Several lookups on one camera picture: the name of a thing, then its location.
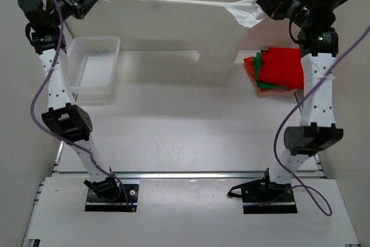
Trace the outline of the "white t shirt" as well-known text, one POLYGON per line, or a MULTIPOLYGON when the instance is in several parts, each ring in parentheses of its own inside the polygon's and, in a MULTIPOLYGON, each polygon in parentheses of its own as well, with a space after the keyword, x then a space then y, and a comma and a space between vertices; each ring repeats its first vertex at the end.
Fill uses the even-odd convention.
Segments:
POLYGON ((98 0, 84 19, 66 24, 73 37, 118 36, 122 50, 196 50, 195 74, 221 84, 264 17, 257 0, 98 0))

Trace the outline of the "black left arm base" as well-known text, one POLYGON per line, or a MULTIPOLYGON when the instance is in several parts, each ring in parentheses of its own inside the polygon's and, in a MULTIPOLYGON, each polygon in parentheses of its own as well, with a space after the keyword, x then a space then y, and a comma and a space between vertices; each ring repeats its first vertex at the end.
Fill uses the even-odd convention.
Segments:
POLYGON ((113 178, 101 182, 85 180, 88 188, 86 212, 136 212, 139 197, 139 184, 124 183, 122 186, 113 178))

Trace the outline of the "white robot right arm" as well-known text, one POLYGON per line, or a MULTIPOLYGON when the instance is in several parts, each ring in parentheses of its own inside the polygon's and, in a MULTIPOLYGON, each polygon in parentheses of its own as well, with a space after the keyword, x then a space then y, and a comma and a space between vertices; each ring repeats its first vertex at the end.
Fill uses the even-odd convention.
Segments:
POLYGON ((304 73, 304 97, 298 126, 284 131, 284 151, 277 166, 265 173, 259 194, 266 201, 290 185, 301 165, 318 152, 343 138, 333 111, 333 69, 339 52, 339 36, 332 26, 334 10, 347 0, 258 0, 257 4, 273 20, 288 19, 300 28, 293 41, 299 45, 304 73))

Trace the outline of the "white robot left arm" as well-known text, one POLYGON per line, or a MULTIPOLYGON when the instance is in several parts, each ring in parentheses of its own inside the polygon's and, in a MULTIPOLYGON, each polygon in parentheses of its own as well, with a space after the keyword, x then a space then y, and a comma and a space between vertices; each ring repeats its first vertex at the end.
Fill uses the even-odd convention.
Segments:
POLYGON ((47 88, 47 111, 41 128, 68 144, 85 166, 87 186, 100 186, 109 200, 120 195, 121 185, 104 166, 92 139, 93 124, 88 113, 76 104, 67 77, 67 53, 64 21, 83 19, 98 0, 18 0, 28 24, 26 36, 35 49, 45 72, 42 87, 47 88))

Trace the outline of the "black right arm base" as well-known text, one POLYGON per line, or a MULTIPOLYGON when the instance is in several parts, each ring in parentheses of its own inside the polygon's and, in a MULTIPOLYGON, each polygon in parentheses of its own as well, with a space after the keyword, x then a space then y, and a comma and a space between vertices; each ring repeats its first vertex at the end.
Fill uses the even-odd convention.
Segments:
POLYGON ((291 183, 272 182, 268 171, 260 179, 230 188, 229 198, 240 198, 245 215, 295 214, 298 212, 291 183))

